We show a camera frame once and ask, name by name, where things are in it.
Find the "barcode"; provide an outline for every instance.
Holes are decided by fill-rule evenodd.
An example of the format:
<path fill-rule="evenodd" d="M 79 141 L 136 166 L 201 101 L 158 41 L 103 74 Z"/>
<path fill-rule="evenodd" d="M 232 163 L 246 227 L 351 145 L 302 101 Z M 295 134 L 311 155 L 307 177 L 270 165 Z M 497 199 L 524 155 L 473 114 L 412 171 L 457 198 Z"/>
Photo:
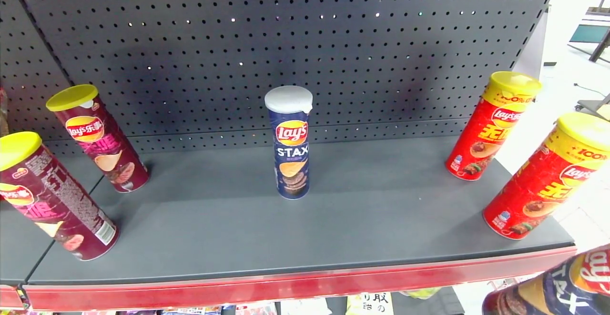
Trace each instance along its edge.
<path fill-rule="evenodd" d="M 102 224 L 102 228 L 100 228 L 100 230 L 98 230 L 95 235 L 104 245 L 108 246 L 108 244 L 114 238 L 115 233 L 116 230 L 112 227 L 112 224 L 104 221 L 104 224 Z"/>

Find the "blue chip can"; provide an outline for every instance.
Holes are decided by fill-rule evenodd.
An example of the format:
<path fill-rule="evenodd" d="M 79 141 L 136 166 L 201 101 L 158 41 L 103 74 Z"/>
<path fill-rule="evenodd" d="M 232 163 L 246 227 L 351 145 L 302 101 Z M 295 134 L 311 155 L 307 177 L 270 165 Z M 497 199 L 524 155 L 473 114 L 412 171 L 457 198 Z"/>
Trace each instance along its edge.
<path fill-rule="evenodd" d="M 296 200 L 309 191 L 309 113 L 312 95 L 298 86 L 269 91 L 265 104 L 273 129 L 277 191 Z"/>

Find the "shelf edge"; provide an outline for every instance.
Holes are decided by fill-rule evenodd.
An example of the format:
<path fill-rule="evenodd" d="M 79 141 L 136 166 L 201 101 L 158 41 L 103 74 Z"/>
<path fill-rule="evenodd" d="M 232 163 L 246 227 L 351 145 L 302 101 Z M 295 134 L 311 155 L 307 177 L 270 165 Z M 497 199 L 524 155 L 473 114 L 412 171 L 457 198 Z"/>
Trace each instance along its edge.
<path fill-rule="evenodd" d="M 26 285 L 35 311 L 101 311 L 239 304 L 450 286 L 533 274 L 576 254 L 575 245 L 442 263 L 126 285 Z"/>

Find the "lay's stax can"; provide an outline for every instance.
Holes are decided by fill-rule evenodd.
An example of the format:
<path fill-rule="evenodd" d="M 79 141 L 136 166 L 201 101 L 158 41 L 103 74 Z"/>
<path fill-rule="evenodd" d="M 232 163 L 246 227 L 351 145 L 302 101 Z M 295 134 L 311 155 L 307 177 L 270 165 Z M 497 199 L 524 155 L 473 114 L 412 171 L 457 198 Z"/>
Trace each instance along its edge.
<path fill-rule="evenodd" d="M 0 181 L 0 199 L 76 258 L 98 258 L 116 243 L 118 228 L 35 132 L 0 137 Z"/>
<path fill-rule="evenodd" d="M 69 87 L 51 97 L 46 107 L 53 111 L 116 191 L 135 191 L 146 183 L 146 167 L 106 111 L 96 87 L 89 84 Z"/>
<path fill-rule="evenodd" d="M 581 112 L 560 116 L 540 147 L 483 210 L 508 239 L 523 239 L 610 156 L 610 122 Z"/>
<path fill-rule="evenodd" d="M 483 315 L 610 314 L 610 244 L 487 295 Z"/>
<path fill-rule="evenodd" d="M 542 84 L 525 74 L 494 72 L 445 163 L 447 170 L 462 180 L 481 178 L 540 89 Z"/>
<path fill-rule="evenodd" d="M 276 87 L 265 95 L 273 129 L 277 191 L 296 200 L 309 191 L 309 142 L 307 120 L 314 96 L 303 87 Z"/>

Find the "yellow lid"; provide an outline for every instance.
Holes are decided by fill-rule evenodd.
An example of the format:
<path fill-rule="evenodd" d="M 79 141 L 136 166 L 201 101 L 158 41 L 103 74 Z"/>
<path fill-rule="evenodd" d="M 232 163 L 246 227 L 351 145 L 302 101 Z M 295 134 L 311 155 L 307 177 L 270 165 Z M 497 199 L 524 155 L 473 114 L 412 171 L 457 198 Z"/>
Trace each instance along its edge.
<path fill-rule="evenodd" d="M 59 91 L 46 102 L 46 107 L 50 111 L 64 111 L 78 107 L 79 105 L 93 100 L 98 95 L 98 88 L 91 84 L 84 83 L 68 87 Z"/>
<path fill-rule="evenodd" d="M 610 152 L 610 122 L 595 115 L 569 112 L 561 115 L 557 126 L 585 145 Z"/>
<path fill-rule="evenodd" d="M 538 79 L 511 71 L 493 72 L 489 83 L 515 95 L 536 96 L 542 90 L 542 83 Z"/>
<path fill-rule="evenodd" d="M 40 135 L 31 131 L 0 137 L 0 171 L 8 170 L 36 152 L 42 145 Z"/>

